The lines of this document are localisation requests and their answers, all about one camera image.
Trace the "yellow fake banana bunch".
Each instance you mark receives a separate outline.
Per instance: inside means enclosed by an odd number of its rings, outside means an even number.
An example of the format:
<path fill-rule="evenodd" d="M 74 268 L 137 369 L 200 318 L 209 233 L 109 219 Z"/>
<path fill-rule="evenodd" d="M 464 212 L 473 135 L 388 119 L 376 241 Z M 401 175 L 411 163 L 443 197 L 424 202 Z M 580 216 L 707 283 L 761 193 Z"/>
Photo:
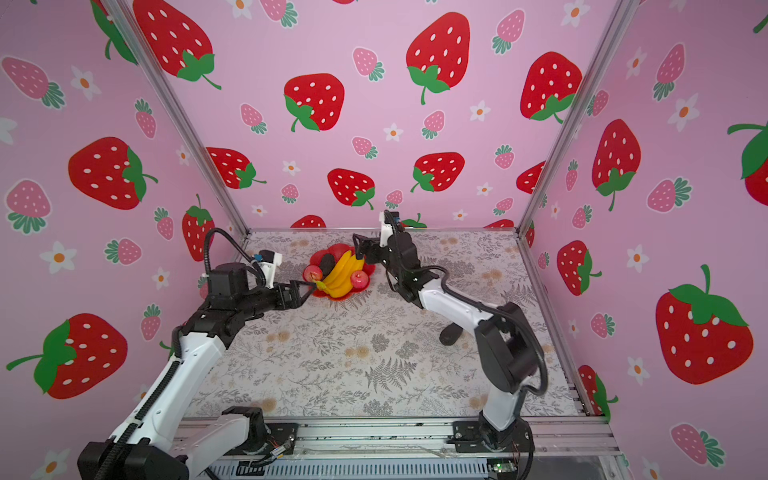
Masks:
<path fill-rule="evenodd" d="M 327 277 L 315 282 L 316 287 L 331 298 L 343 297 L 353 289 L 350 281 L 351 274 L 363 270 L 363 265 L 361 260 L 355 258 L 354 251 L 349 250 L 342 255 Z"/>

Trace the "dark fake avocado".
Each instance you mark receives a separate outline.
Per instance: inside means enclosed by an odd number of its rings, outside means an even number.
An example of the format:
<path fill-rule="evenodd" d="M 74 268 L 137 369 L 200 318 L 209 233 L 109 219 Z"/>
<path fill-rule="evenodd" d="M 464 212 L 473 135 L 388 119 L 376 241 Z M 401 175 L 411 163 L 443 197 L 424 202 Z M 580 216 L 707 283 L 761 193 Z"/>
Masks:
<path fill-rule="evenodd" d="M 325 254 L 321 258 L 319 268 L 321 269 L 323 277 L 327 277 L 333 271 L 336 267 L 336 263 L 337 261 L 335 257 L 330 253 Z"/>

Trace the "large red-yellow fake apple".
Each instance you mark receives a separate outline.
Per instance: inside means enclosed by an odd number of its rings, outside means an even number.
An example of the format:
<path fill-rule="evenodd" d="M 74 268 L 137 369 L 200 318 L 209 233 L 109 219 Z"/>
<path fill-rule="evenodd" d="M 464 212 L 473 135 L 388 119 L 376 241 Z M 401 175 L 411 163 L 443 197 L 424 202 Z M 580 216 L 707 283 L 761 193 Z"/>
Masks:
<path fill-rule="evenodd" d="M 308 265 L 303 271 L 303 279 L 305 282 L 314 283 L 322 281 L 324 273 L 322 269 L 317 265 Z"/>

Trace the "small red fake apple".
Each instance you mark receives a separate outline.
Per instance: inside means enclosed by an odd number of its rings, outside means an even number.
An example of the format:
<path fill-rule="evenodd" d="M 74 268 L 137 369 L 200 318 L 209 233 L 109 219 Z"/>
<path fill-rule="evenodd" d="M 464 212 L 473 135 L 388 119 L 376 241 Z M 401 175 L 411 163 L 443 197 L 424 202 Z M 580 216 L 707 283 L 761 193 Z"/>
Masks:
<path fill-rule="evenodd" d="M 370 277 L 364 270 L 351 274 L 350 281 L 354 290 L 364 290 L 370 284 Z"/>

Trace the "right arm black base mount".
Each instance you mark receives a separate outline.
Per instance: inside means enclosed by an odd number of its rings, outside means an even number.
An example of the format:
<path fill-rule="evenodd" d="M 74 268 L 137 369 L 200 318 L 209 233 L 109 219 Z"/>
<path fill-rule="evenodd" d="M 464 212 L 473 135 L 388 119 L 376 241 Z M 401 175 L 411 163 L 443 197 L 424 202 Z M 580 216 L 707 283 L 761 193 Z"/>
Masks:
<path fill-rule="evenodd" d="M 516 460 L 531 460 L 535 452 L 531 426 L 522 418 L 501 431 L 482 416 L 478 420 L 455 421 L 452 430 L 447 443 L 459 453 L 511 453 Z"/>

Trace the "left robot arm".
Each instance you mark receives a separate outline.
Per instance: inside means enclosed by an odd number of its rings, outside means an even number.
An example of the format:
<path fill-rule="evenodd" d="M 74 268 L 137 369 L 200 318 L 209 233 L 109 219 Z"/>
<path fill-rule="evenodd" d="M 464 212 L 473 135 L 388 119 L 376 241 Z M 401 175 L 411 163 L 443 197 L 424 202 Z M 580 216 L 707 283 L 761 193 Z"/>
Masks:
<path fill-rule="evenodd" d="M 183 445 L 174 438 L 200 386 L 247 322 L 298 309 L 312 283 L 292 280 L 251 287 L 254 267 L 226 263 L 207 275 L 203 304 L 175 328 L 173 355 L 148 396 L 105 441 L 90 442 L 77 460 L 83 479 L 194 479 L 226 453 L 267 441 L 259 409 L 230 408 Z"/>

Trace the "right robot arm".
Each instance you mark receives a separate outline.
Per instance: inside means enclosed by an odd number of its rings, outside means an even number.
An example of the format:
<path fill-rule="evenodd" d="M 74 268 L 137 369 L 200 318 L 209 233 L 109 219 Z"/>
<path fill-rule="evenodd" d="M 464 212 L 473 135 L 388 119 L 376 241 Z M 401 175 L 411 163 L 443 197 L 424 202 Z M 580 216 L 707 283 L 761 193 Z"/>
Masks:
<path fill-rule="evenodd" d="M 405 301 L 449 320 L 440 341 L 451 345 L 464 333 L 477 344 L 491 389 L 478 418 L 478 436 L 490 451 L 503 451 L 532 437 L 521 411 L 529 395 L 549 386 L 543 348 L 523 310 L 515 303 L 492 306 L 453 289 L 450 272 L 423 265 L 411 236 L 396 231 L 377 237 L 353 236 L 356 257 L 384 267 L 390 289 Z"/>

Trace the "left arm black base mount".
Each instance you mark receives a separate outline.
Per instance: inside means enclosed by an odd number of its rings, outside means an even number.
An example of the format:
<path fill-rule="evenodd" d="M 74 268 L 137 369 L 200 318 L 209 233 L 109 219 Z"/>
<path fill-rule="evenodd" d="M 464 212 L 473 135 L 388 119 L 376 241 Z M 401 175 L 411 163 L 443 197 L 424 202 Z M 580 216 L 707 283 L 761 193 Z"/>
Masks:
<path fill-rule="evenodd" d="M 223 415 L 238 415 L 247 419 L 246 440 L 229 450 L 226 456 L 248 455 L 279 458 L 291 455 L 298 436 L 298 423 L 266 422 L 260 407 L 229 407 Z"/>

